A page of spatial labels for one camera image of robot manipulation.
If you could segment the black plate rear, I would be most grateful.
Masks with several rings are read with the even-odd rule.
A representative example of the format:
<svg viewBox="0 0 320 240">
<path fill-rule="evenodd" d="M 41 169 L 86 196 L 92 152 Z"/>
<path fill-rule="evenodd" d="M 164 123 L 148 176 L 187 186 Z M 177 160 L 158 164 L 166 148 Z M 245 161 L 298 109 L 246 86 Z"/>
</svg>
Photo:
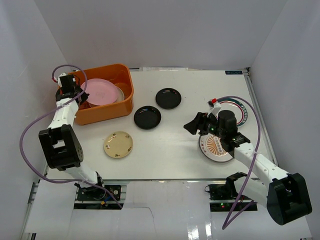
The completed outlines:
<svg viewBox="0 0 320 240">
<path fill-rule="evenodd" d="M 166 87 L 157 92 L 155 101 L 162 109 L 172 110 L 180 105 L 182 96 L 176 89 Z"/>
</svg>

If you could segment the cream plate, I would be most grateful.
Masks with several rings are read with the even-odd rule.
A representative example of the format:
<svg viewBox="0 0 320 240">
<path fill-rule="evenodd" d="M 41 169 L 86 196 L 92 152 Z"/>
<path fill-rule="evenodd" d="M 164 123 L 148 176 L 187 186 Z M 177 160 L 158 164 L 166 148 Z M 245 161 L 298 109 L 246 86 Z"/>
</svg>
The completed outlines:
<svg viewBox="0 0 320 240">
<path fill-rule="evenodd" d="M 124 92 L 121 90 L 121 88 L 119 88 L 117 86 L 117 99 L 116 99 L 116 103 L 118 102 L 122 102 L 125 99 L 125 94 Z"/>
</svg>

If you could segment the white green rimmed plate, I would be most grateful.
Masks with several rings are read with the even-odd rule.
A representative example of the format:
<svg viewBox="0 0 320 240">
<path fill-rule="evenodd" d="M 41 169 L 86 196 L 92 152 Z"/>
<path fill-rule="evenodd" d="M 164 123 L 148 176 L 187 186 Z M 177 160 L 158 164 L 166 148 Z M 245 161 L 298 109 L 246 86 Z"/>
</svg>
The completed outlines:
<svg viewBox="0 0 320 240">
<path fill-rule="evenodd" d="M 220 111 L 228 110 L 234 113 L 238 128 L 247 122 L 249 113 L 242 102 L 231 97 L 222 97 L 218 102 L 221 105 Z"/>
</svg>

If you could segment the pink plate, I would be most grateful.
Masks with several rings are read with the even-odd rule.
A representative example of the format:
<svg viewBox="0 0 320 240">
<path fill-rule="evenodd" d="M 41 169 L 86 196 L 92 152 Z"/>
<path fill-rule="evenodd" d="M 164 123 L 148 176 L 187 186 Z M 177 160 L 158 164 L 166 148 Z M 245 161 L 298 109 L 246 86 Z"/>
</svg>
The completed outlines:
<svg viewBox="0 0 320 240">
<path fill-rule="evenodd" d="M 114 103 L 118 98 L 117 87 L 108 80 L 92 78 L 87 81 L 85 92 L 90 105 L 104 106 Z"/>
</svg>

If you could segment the black plate front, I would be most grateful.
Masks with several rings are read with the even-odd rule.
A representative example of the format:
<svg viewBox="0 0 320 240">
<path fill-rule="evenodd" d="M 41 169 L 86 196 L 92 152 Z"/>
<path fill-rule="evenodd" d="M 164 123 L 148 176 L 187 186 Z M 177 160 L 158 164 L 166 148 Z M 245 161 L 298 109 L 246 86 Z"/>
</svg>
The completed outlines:
<svg viewBox="0 0 320 240">
<path fill-rule="evenodd" d="M 133 116 L 134 123 L 143 130 L 151 130 L 159 125 L 162 115 L 160 111 L 150 105 L 145 105 L 136 110 Z"/>
</svg>

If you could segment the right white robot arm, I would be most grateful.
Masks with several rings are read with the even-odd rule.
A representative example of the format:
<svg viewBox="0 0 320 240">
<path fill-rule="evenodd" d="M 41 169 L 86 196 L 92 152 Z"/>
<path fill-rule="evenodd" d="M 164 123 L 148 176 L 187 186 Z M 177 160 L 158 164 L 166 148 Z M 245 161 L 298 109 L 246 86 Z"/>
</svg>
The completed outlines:
<svg viewBox="0 0 320 240">
<path fill-rule="evenodd" d="M 259 181 L 248 180 L 249 174 L 243 172 L 230 175 L 225 187 L 229 198 L 236 200 L 244 194 L 264 206 L 270 217 L 281 226 L 312 212 L 305 178 L 299 173 L 290 174 L 257 153 L 250 140 L 238 131 L 232 111 L 222 110 L 217 117 L 198 112 L 183 127 L 192 135 L 218 137 L 222 148 L 259 178 Z"/>
</svg>

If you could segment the small yellow floral plate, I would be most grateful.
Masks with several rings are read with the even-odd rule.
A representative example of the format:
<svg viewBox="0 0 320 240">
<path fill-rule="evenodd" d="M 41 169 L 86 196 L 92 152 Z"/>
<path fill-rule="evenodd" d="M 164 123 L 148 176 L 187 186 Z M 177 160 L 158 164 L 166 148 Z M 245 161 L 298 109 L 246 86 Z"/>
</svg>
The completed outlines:
<svg viewBox="0 0 320 240">
<path fill-rule="evenodd" d="M 124 158 L 133 149 L 133 138 L 125 131 L 113 132 L 105 139 L 103 149 L 111 158 Z"/>
</svg>

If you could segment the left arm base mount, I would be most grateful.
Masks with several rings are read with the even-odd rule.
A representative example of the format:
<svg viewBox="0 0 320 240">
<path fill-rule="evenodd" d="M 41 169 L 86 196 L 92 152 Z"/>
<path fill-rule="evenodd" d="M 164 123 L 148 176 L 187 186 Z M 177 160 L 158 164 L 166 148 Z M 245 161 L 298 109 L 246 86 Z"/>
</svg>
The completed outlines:
<svg viewBox="0 0 320 240">
<path fill-rule="evenodd" d="M 121 210 L 121 185 L 105 184 L 106 191 L 90 186 L 78 188 L 73 208 L 75 210 Z"/>
</svg>

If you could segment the orange plastic bin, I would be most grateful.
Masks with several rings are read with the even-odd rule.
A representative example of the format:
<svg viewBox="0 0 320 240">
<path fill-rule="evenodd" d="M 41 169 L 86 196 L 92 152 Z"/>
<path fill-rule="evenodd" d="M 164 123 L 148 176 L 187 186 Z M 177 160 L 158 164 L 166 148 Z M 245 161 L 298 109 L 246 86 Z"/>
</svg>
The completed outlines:
<svg viewBox="0 0 320 240">
<path fill-rule="evenodd" d="M 133 110 L 134 87 L 129 69 L 123 64 L 112 64 L 96 68 L 78 70 L 69 73 L 74 75 L 76 83 L 85 91 L 90 79 L 104 79 L 121 88 L 125 98 L 123 101 L 107 105 L 93 105 L 87 101 L 79 106 L 75 122 L 87 125 L 129 115 Z"/>
</svg>

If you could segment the black plate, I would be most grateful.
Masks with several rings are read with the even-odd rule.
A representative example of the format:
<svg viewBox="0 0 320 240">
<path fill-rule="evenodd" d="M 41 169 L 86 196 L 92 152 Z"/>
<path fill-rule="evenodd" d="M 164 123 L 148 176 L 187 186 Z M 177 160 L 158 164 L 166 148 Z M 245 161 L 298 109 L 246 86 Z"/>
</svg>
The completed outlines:
<svg viewBox="0 0 320 240">
<path fill-rule="evenodd" d="M 162 109 L 172 110 L 180 105 L 182 96 L 176 89 L 166 87 L 157 92 L 155 101 Z"/>
<path fill-rule="evenodd" d="M 151 130 L 159 125 L 162 115 L 160 111 L 150 105 L 145 105 L 136 110 L 133 116 L 134 123 L 143 130 Z"/>
</svg>

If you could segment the white papers at back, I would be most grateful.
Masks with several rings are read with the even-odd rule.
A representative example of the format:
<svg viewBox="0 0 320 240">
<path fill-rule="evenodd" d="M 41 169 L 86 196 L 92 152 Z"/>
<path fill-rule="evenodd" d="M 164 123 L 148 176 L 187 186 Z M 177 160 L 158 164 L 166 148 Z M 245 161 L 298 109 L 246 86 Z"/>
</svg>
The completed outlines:
<svg viewBox="0 0 320 240">
<path fill-rule="evenodd" d="M 159 72 L 176 72 L 176 71 L 188 71 L 188 67 L 140 67 L 140 72 L 151 72 L 151 71 L 159 71 Z"/>
</svg>

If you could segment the orange sunburst patterned plate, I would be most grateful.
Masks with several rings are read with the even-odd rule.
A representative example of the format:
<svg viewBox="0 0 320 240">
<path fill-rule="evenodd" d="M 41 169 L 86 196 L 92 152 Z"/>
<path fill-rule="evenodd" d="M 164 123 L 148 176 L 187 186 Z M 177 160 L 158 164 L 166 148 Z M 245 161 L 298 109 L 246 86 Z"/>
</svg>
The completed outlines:
<svg viewBox="0 0 320 240">
<path fill-rule="evenodd" d="M 198 146 L 202 154 L 211 161 L 226 163 L 233 159 L 233 157 L 223 149 L 220 138 L 213 134 L 200 136 Z"/>
</svg>

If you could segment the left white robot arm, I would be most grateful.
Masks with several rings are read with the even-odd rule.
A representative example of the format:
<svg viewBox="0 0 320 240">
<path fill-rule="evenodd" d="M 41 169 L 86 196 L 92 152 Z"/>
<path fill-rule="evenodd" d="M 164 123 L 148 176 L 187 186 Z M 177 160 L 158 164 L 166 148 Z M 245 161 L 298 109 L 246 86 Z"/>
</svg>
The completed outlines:
<svg viewBox="0 0 320 240">
<path fill-rule="evenodd" d="M 58 110 L 48 128 L 38 134 L 45 159 L 51 169 L 79 179 L 79 187 L 99 200 L 105 196 L 106 187 L 100 175 L 83 163 L 83 149 L 73 130 L 76 113 L 89 95 L 83 92 L 73 74 L 62 73 L 57 82 L 59 89 L 55 100 Z"/>
</svg>

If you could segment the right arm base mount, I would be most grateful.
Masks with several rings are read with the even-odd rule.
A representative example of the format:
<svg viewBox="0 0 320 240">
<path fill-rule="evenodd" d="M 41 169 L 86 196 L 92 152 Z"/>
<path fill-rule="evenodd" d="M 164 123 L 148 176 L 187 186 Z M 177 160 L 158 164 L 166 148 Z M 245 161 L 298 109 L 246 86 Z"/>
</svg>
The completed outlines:
<svg viewBox="0 0 320 240">
<path fill-rule="evenodd" d="M 209 184 L 205 187 L 204 191 L 209 194 L 209 205 L 211 212 L 228 212 L 232 208 L 237 194 L 231 193 L 227 190 L 225 184 Z M 242 195 L 234 208 L 234 211 L 239 212 L 249 204 L 251 199 Z M 249 206 L 245 211 L 257 211 L 257 204 Z"/>
</svg>

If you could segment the blue table label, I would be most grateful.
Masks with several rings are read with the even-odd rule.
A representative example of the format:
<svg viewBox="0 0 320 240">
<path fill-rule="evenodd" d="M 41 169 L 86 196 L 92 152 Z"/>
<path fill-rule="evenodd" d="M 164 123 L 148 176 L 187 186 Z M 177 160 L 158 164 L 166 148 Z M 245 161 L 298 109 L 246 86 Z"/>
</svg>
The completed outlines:
<svg viewBox="0 0 320 240">
<path fill-rule="evenodd" d="M 226 70 L 226 75 L 242 75 L 243 72 L 241 70 Z"/>
</svg>

